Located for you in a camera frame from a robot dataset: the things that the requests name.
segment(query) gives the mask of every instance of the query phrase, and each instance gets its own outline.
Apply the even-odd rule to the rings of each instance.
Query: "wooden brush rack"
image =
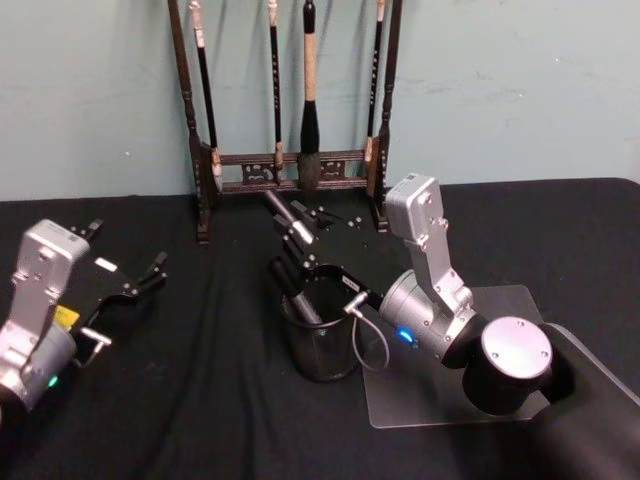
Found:
[[[366,176],[346,175],[347,162],[364,163],[364,150],[319,152],[322,174],[318,190],[366,189],[370,200],[371,212],[376,228],[385,231],[388,222],[385,216],[385,177],[388,167],[389,121],[391,118],[392,97],[396,81],[396,66],[400,40],[403,0],[392,1],[391,25],[387,44],[387,63],[384,83],[382,124],[378,136],[373,140],[373,154]],[[211,168],[214,149],[202,141],[199,134],[193,106],[191,73],[184,44],[184,32],[178,8],[178,0],[168,0],[171,32],[180,80],[180,89],[185,106],[186,123],[189,130],[189,148],[196,184],[197,197],[197,241],[209,242],[214,211],[218,195],[260,193],[275,189],[279,191],[298,190],[297,181],[282,179],[276,182],[275,155],[273,153],[250,155],[220,155],[220,164],[224,167],[240,166],[241,182],[225,182],[222,192],[218,190]],[[284,166],[297,164],[298,153],[286,153]]]

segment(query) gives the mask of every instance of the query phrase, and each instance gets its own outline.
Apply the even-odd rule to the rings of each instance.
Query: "black pen holder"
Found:
[[[358,365],[351,342],[353,318],[343,311],[351,298],[328,279],[307,284],[304,293],[323,323],[304,322],[289,300],[282,296],[285,335],[296,367],[315,382],[339,380]]]

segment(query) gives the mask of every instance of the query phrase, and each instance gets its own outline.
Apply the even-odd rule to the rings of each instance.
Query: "blue led light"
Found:
[[[398,336],[407,343],[415,343],[415,338],[407,328],[399,328],[396,333]]]

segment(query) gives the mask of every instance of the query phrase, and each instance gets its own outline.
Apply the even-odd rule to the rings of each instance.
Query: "wire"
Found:
[[[384,346],[385,359],[384,359],[384,364],[380,368],[372,367],[367,362],[365,362],[364,358],[362,358],[362,355],[360,354],[360,350],[358,350],[358,342],[356,339],[356,329],[358,325],[358,320],[362,320],[364,323],[366,323],[374,332],[376,332],[376,334],[378,335],[378,337],[380,337],[380,340],[382,341],[382,345]],[[355,353],[356,358],[360,362],[360,365],[362,365],[367,370],[370,370],[372,372],[380,372],[389,366],[389,360],[391,359],[391,354],[389,353],[389,343],[387,342],[387,339],[385,338],[384,333],[382,333],[382,330],[380,330],[368,318],[364,316],[361,316],[361,317],[354,316],[353,327],[351,327],[351,344],[353,345],[353,353]]]

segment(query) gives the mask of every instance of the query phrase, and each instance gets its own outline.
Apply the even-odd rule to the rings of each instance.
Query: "teal wall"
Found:
[[[271,151],[267,2],[201,3],[221,149]],[[296,150],[302,0],[279,3]],[[360,148],[376,0],[316,4],[322,148]],[[405,0],[389,182],[640,181],[638,18],[637,0]],[[0,59],[0,199],[192,188],[165,0],[2,2]]]

